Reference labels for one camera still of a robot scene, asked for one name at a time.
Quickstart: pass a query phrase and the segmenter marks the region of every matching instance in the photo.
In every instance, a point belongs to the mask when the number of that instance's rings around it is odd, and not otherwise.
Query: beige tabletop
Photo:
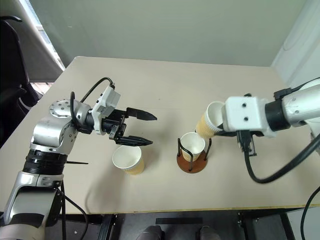
[[[154,143],[143,146],[143,173],[131,176],[117,169],[112,154],[118,147],[107,135],[79,133],[66,164],[66,195],[88,213],[159,212],[297,207],[306,204],[320,183],[320,157],[311,154],[294,170],[269,184],[249,177],[244,155],[235,137],[214,137],[208,164],[199,173],[185,173],[177,165],[177,138],[195,129],[212,101],[229,96],[273,99],[284,87],[270,67],[213,65],[134,59],[76,57],[39,103],[27,114],[0,150],[0,211],[23,168],[30,139],[49,105],[69,98],[80,100],[102,77],[111,77],[121,94],[117,109],[132,107],[157,116],[157,121],[128,119],[125,136],[141,136]],[[87,99],[91,106],[106,87],[101,84]],[[277,137],[256,137],[254,172],[267,177],[310,142],[307,126],[278,132]],[[313,204],[320,205],[320,196]],[[68,213],[78,211],[67,205]]]

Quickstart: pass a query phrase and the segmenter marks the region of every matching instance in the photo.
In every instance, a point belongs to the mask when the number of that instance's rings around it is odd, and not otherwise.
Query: white paper cup
[[[145,168],[141,148],[138,146],[121,146],[112,155],[113,164],[127,174],[136,175]]]
[[[215,133],[222,131],[218,126],[223,123],[221,109],[224,105],[221,101],[211,102],[196,124],[195,131],[204,139],[210,139]]]
[[[193,161],[197,160],[201,152],[205,149],[206,141],[196,132],[188,132],[180,139],[181,145],[189,150],[193,155]],[[182,149],[182,155],[188,162],[191,161],[189,153]]]

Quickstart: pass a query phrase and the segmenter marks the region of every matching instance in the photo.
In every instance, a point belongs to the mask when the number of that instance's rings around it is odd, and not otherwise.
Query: black office chair
[[[18,35],[7,20],[22,22],[0,17],[0,147],[42,97],[29,82]]]

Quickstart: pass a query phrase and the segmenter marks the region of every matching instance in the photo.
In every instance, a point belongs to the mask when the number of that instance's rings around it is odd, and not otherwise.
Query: cup rim
[[[198,135],[200,138],[201,138],[201,141],[202,141],[202,143],[203,143],[203,149],[200,151],[200,152],[197,152],[197,153],[193,153],[193,152],[191,152],[192,153],[192,155],[199,155],[200,153],[202,153],[202,151],[205,149],[205,147],[206,147],[206,141],[203,139],[203,137],[201,137],[200,135],[199,135],[199,133],[197,133],[197,132],[195,132],[195,131],[190,131],[190,132],[187,132],[187,133],[185,133],[185,134],[183,134],[182,135],[182,137],[180,138],[180,140],[182,140],[182,138],[185,136],[185,135],[188,135],[188,134],[196,134],[196,135]]]
[[[223,107],[223,106],[225,105],[225,103],[222,102],[222,101],[213,101],[213,102],[210,102],[209,105],[207,106],[206,110],[205,110],[205,116],[206,116],[206,117],[205,117],[205,120],[208,121],[209,127],[210,127],[212,130],[214,130],[214,131],[216,131],[216,132],[219,132],[219,131],[222,131],[223,129],[221,129],[221,128],[219,128],[218,126],[216,126],[215,124],[213,124],[213,122],[212,122],[211,119],[209,118],[209,114],[208,114],[208,110],[209,110],[209,108],[210,108],[213,104],[219,104],[219,105],[221,105],[221,107]]]
[[[126,166],[126,167],[120,167],[120,166],[118,166],[118,165],[115,163],[115,154],[116,154],[120,149],[122,149],[122,148],[128,148],[128,147],[129,147],[129,148],[139,149],[140,157],[139,157],[139,159],[138,159],[134,164],[132,164],[132,165],[130,165],[130,166]],[[136,166],[136,165],[141,161],[141,158],[142,158],[142,151],[141,151],[141,148],[140,148],[139,146],[127,146],[127,145],[122,145],[122,146],[118,147],[118,148],[114,151],[114,153],[112,154],[112,163],[113,163],[114,166],[116,166],[116,167],[119,168],[119,169],[128,170],[128,169],[131,169],[131,168],[133,168],[134,166]]]

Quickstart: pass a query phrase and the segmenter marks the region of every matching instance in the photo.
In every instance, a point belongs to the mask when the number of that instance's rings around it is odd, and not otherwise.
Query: person's foot
[[[136,240],[163,240],[165,232],[158,225],[148,226]]]
[[[197,240],[221,240],[216,231],[209,226],[201,227],[197,233],[197,236]]]

